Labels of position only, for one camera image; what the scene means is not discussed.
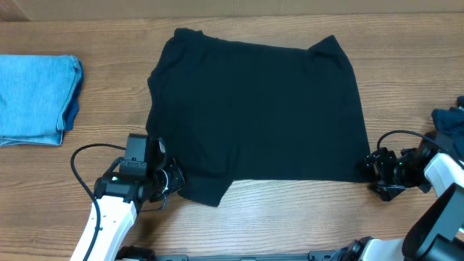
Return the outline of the black garment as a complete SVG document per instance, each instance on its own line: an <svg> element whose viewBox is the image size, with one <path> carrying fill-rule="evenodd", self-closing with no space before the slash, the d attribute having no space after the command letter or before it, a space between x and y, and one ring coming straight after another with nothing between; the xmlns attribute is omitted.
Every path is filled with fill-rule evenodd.
<svg viewBox="0 0 464 261"><path fill-rule="evenodd" d="M308 49L175 30L148 78L150 136L180 165L180 196L216 207L234 181L370 183L352 65L334 36Z"/></svg>

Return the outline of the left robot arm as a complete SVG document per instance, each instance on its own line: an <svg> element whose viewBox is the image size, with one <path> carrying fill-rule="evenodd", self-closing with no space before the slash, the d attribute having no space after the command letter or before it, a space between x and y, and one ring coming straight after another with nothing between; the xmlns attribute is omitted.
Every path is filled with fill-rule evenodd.
<svg viewBox="0 0 464 261"><path fill-rule="evenodd" d="M84 149L100 146L121 149L125 154L112 162L91 190L79 176L75 158ZM131 133L125 147L88 144L73 152L70 167L92 201L86 227L71 260L156 260L153 250L123 246L122 242L145 202L161 201L158 209L162 210L167 196L185 184L183 171L167 155L164 140Z"/></svg>

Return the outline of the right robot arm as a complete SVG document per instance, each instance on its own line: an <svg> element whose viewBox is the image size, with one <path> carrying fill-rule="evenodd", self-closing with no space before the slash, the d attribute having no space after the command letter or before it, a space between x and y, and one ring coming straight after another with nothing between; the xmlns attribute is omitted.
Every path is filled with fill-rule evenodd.
<svg viewBox="0 0 464 261"><path fill-rule="evenodd" d="M365 159L376 182L371 191L389 202L407 189L436 198L399 239L366 236L336 250L330 260L462 260L463 157L443 133L422 135L418 147L399 155L384 146Z"/></svg>

